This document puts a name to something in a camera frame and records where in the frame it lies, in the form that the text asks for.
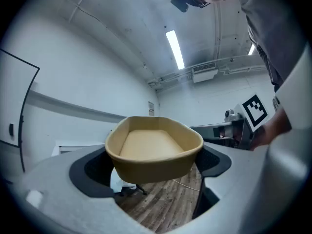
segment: white air conditioning unit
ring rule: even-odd
[[[204,80],[213,79],[214,76],[218,73],[218,69],[216,67],[216,64],[213,62],[193,67],[192,73],[193,82],[196,83]]]

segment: wall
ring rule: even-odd
[[[40,71],[24,108],[26,171],[51,156],[56,140],[104,142],[127,116],[147,116],[158,99],[144,81],[95,39],[34,6],[14,20],[2,49]],[[21,174],[18,149],[1,146],[7,177]]]
[[[274,87],[267,72],[217,75],[213,80],[183,83],[158,94],[160,116],[188,126],[221,123],[227,109],[234,108],[251,93],[258,93],[270,116]]]

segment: black headset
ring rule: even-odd
[[[170,2],[182,12],[187,12],[189,8],[188,4],[199,8],[206,7],[210,4],[204,0],[171,0]]]

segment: ceiling light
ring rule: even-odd
[[[248,55],[251,56],[253,52],[254,52],[254,44],[252,44],[252,46],[250,47]]]
[[[174,53],[175,56],[175,61],[177,64],[177,68],[178,69],[183,69],[184,68],[184,62],[183,62],[183,58],[182,58],[182,53],[181,53],[181,49],[179,46],[179,42],[177,41],[176,38],[176,33],[175,31],[169,31],[166,33],[166,36],[168,38],[168,41],[170,43],[170,46],[172,48],[172,52]]]

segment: chair leg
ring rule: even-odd
[[[136,184],[136,187],[143,192],[143,195],[147,195],[147,192],[142,187],[140,187],[137,184]]]

